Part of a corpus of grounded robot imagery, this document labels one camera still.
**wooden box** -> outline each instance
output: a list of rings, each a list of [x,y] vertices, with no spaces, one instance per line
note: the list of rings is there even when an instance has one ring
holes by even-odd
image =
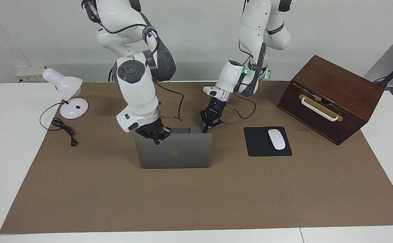
[[[336,145],[370,119],[384,89],[314,56],[292,79],[278,108]]]

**white tabletop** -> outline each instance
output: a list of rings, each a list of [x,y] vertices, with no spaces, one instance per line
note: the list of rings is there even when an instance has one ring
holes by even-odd
[[[60,102],[49,83],[0,84],[0,228],[46,130],[40,114]],[[49,124],[57,108],[45,114]],[[385,92],[363,134],[393,183],[393,96]],[[3,235],[0,242],[393,242],[393,226],[257,229],[243,231],[181,231]]]

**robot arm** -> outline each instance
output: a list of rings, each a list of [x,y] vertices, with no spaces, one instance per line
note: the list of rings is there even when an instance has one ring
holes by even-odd
[[[156,144],[170,135],[162,124],[159,100],[153,82],[166,81],[176,71],[175,61],[156,29],[142,14],[139,0],[84,0],[89,19],[102,28],[99,43],[117,56],[113,67],[116,81],[128,106],[117,115],[125,132],[136,132]],[[147,50],[128,46],[143,40]]]
[[[238,26],[238,44],[250,58],[244,66],[228,61],[216,86],[204,87],[204,92],[212,97],[208,107],[201,110],[204,131],[223,123],[222,112],[233,92],[245,97],[256,93],[259,79],[267,71],[269,48],[283,50],[291,40],[284,28],[283,13],[291,9],[294,0],[245,0],[245,4]]]

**white lamp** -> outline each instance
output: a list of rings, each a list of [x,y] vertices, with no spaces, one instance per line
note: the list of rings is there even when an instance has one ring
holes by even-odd
[[[68,120],[82,117],[88,110],[88,102],[81,98],[71,99],[81,93],[82,79],[77,77],[65,77],[52,68],[44,71],[44,79],[52,83],[59,94],[65,100],[60,109],[62,117]]]

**white mouse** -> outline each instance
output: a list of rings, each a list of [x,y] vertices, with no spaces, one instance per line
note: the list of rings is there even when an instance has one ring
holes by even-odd
[[[279,130],[277,129],[269,130],[269,136],[276,150],[284,150],[286,148],[285,139],[283,138]]]

